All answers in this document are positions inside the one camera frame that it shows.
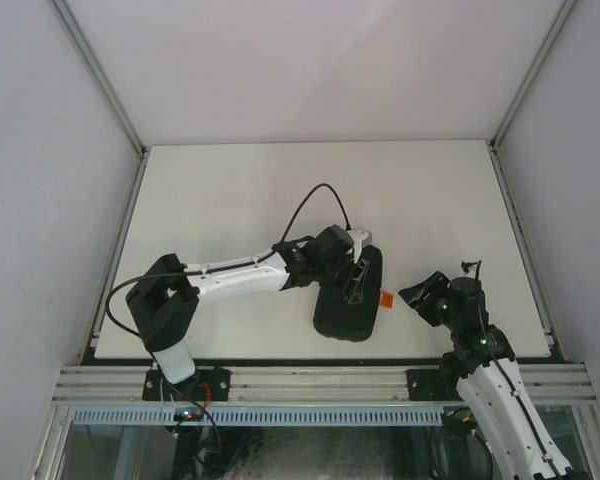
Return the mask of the black plastic tool case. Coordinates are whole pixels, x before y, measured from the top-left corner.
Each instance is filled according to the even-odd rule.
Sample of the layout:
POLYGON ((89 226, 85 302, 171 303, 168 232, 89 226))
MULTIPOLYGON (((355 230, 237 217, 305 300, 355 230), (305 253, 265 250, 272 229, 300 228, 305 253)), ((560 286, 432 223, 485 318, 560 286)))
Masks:
POLYGON ((368 245, 358 262, 320 286, 313 326, 322 336, 349 342, 368 340, 380 306, 384 258, 368 245))

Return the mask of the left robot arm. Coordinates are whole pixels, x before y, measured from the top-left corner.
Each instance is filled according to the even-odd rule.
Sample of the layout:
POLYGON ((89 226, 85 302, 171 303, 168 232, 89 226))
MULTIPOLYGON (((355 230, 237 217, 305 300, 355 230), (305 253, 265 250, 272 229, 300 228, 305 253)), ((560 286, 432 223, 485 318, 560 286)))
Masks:
POLYGON ((281 240, 252 257, 215 264, 185 264, 160 257, 134 280, 125 301, 164 388, 176 399, 195 395, 199 376, 186 337, 195 313, 233 297, 318 284, 314 326, 324 336, 360 342, 374 328, 383 256, 364 229, 338 225, 319 235, 281 240))

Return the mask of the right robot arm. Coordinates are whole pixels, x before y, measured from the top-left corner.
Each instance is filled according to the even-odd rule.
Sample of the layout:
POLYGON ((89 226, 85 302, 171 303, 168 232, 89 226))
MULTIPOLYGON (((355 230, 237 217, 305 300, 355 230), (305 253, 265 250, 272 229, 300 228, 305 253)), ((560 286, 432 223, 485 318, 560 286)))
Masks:
POLYGON ((441 391, 462 399, 505 479, 579 479, 542 421, 521 377, 513 348, 489 322, 480 279, 440 271, 398 292, 433 327, 450 332, 453 349, 439 364, 441 391))

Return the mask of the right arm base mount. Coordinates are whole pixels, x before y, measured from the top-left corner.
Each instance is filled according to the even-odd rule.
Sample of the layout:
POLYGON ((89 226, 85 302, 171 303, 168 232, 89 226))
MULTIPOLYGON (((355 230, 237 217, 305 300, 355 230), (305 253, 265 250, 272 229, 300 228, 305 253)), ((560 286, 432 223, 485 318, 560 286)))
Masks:
POLYGON ((445 353, 435 368, 418 368, 406 371, 409 398, 412 401, 455 401, 461 397, 456 384, 464 365, 453 352, 445 353))

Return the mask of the aluminium frame rail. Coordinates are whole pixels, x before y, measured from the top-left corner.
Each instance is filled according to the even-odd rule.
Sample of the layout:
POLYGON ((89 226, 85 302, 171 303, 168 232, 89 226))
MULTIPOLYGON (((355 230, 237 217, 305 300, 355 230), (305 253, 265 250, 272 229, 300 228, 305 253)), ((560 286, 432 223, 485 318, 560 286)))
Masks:
MULTIPOLYGON (((406 380, 409 369, 426 366, 237 367, 231 372, 227 405, 417 404, 406 380)), ((62 369, 52 400, 65 405, 136 405, 142 401, 143 366, 70 366, 62 369)), ((579 364, 527 364, 521 377, 538 405, 593 404, 596 395, 579 364)), ((455 401, 429 403, 454 404, 455 401)))

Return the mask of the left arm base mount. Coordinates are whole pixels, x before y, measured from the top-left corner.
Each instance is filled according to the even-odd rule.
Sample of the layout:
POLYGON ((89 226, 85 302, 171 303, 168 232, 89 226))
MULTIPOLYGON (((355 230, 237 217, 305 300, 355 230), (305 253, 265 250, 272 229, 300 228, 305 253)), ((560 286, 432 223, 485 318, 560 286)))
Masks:
POLYGON ((171 385, 159 369, 149 370, 144 379, 142 399, 144 401, 196 402, 227 401, 230 391, 231 372, 224 368, 199 369, 180 383, 171 385))

